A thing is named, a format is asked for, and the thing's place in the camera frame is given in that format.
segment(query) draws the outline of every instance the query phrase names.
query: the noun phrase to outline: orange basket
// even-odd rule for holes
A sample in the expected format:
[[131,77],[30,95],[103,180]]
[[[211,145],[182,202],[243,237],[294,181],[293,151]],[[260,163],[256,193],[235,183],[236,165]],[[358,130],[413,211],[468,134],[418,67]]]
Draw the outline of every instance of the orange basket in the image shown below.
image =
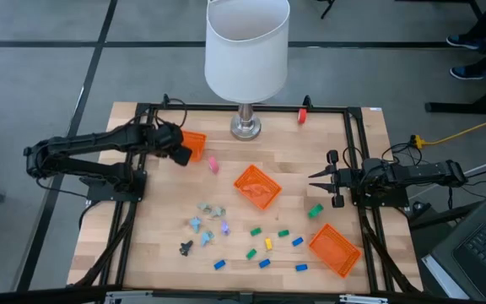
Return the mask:
[[192,150],[190,161],[200,161],[202,159],[203,147],[206,145],[208,136],[203,133],[183,131],[183,146]]
[[258,208],[265,210],[283,190],[271,177],[250,165],[234,186]]
[[325,224],[309,244],[310,250],[330,269],[345,279],[361,252],[335,228]]

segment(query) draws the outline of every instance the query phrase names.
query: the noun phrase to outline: yellow cable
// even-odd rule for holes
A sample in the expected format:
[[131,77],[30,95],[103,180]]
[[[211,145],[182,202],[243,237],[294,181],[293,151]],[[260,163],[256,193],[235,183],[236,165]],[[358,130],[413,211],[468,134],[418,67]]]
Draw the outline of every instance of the yellow cable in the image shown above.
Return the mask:
[[460,133],[457,133],[457,134],[455,134],[455,135],[451,135],[451,136],[449,136],[449,137],[446,137],[446,138],[443,138],[443,139],[440,139],[440,140],[436,140],[436,141],[434,141],[434,142],[427,142],[427,141],[425,141],[425,140],[424,140],[424,139],[422,139],[422,138],[418,138],[418,140],[420,140],[420,143],[419,143],[419,144],[421,145],[421,147],[423,147],[423,146],[425,146],[425,145],[442,144],[442,143],[444,143],[444,142],[446,142],[446,141],[448,141],[448,140],[451,140],[451,139],[457,138],[457,137],[459,137],[459,136],[461,136],[461,135],[464,135],[464,134],[466,134],[466,133],[469,133],[469,132],[471,132],[471,131],[473,131],[473,130],[477,130],[477,129],[479,129],[479,128],[481,128],[481,127],[485,127],[485,126],[486,126],[486,122],[484,122],[484,123],[482,123],[482,124],[480,124],[480,125],[477,125],[477,126],[475,126],[475,127],[472,127],[472,128],[466,129],[466,130],[464,130],[464,131],[462,131],[462,132],[460,132]]

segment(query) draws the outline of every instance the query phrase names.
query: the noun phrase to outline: white lampshade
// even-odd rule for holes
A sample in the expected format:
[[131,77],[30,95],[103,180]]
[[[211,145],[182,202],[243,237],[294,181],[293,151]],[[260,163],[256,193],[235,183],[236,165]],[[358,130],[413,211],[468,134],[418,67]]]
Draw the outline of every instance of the white lampshade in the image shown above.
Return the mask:
[[283,88],[289,13],[288,0],[208,3],[205,77],[216,95],[249,104]]

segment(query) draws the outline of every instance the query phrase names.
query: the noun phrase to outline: blue block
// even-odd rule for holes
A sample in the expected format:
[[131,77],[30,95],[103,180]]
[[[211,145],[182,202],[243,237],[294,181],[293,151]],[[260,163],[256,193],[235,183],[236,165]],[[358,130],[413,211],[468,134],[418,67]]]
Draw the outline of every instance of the blue block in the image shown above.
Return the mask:
[[292,245],[298,246],[302,242],[303,242],[303,237],[298,237],[298,238],[296,238],[295,240],[292,241]]
[[215,270],[219,270],[223,268],[223,266],[226,265],[226,262],[224,260],[220,260],[215,264]]
[[307,264],[295,265],[295,270],[297,271],[307,270]]
[[264,268],[268,266],[271,262],[269,262],[269,258],[266,258],[265,260],[260,262],[260,268]]

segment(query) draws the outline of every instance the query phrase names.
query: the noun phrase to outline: yellow block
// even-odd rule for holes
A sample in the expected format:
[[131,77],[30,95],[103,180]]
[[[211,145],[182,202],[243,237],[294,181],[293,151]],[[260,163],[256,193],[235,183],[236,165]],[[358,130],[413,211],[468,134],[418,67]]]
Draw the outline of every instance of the yellow block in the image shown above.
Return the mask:
[[266,239],[266,249],[267,250],[273,249],[273,245],[271,244],[271,239],[269,237]]

